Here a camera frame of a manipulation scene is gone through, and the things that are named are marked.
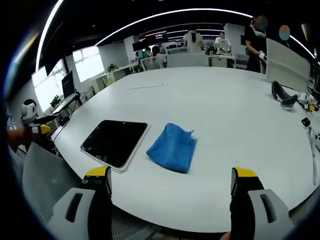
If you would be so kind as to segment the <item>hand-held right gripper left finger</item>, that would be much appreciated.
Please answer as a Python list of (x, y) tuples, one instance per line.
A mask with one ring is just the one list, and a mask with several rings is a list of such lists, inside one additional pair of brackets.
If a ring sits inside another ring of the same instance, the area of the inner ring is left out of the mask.
[(111, 240), (112, 181), (108, 165), (89, 170), (80, 187), (73, 187), (54, 205), (47, 224), (57, 240)]

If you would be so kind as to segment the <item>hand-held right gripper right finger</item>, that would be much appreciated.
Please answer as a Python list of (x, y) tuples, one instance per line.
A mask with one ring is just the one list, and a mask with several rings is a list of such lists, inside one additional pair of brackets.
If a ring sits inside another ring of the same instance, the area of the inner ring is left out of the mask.
[(287, 205), (254, 171), (232, 168), (230, 196), (231, 240), (283, 240), (293, 230)]

